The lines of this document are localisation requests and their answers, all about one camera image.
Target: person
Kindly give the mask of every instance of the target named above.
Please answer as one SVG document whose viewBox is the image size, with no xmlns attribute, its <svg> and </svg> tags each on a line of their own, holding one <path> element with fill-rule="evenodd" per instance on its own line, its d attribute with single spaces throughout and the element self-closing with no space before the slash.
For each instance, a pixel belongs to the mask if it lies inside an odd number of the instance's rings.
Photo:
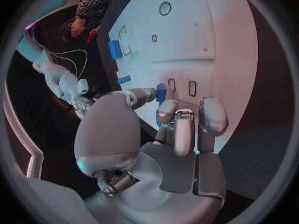
<svg viewBox="0 0 299 224">
<path fill-rule="evenodd" d="M 106 9 L 111 0 L 82 0 L 74 18 L 66 21 L 60 28 L 61 38 L 69 42 L 77 38 L 85 29 L 90 29 L 90 35 L 96 34 L 100 27 Z"/>
</svg>

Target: white cable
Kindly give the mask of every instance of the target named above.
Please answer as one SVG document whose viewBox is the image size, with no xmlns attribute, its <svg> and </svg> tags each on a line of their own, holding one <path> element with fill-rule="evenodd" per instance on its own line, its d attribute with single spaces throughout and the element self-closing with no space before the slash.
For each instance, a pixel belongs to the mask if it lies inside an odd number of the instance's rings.
<svg viewBox="0 0 299 224">
<path fill-rule="evenodd" d="M 67 54 L 67 53 L 76 52 L 76 51 L 83 51 L 83 52 L 85 53 L 85 62 L 84 62 L 84 66 L 83 66 L 83 69 L 82 69 L 82 71 L 81 71 L 81 73 L 80 73 L 80 75 L 79 75 L 79 77 L 78 77 L 78 78 L 80 78 L 81 75 L 82 75 L 82 73 L 84 72 L 84 69 L 85 69 L 86 64 L 87 64 L 87 58 L 88 58 L 88 54 L 87 54 L 87 52 L 86 52 L 85 50 L 83 50 L 83 49 L 76 49 L 76 50 L 66 51 L 66 52 L 52 52 L 52 51 L 49 51 L 49 49 L 47 49 L 45 46 L 43 46 L 42 44 L 40 44 L 40 43 L 36 40 L 36 38 L 35 38 L 35 36 L 34 36 L 34 28 L 35 28 L 35 24 L 34 24 L 33 27 L 32 27 L 32 30 L 31 30 L 31 36 L 32 36 L 33 40 L 37 43 L 37 45 L 39 45 L 42 49 L 48 51 L 48 52 L 49 52 L 50 54 L 52 54 L 53 56 L 56 56 L 56 57 L 59 57 L 59 58 L 61 58 L 61 59 L 65 59 L 65 60 L 68 60 L 68 61 L 72 62 L 73 65 L 75 66 L 75 69 L 76 69 L 76 76 L 78 75 L 78 69 L 77 69 L 77 65 L 76 65 L 76 63 L 75 63 L 73 60 L 69 59 L 69 58 L 65 58 L 65 57 L 62 57 L 62 56 L 57 56 L 57 54 Z"/>
</svg>

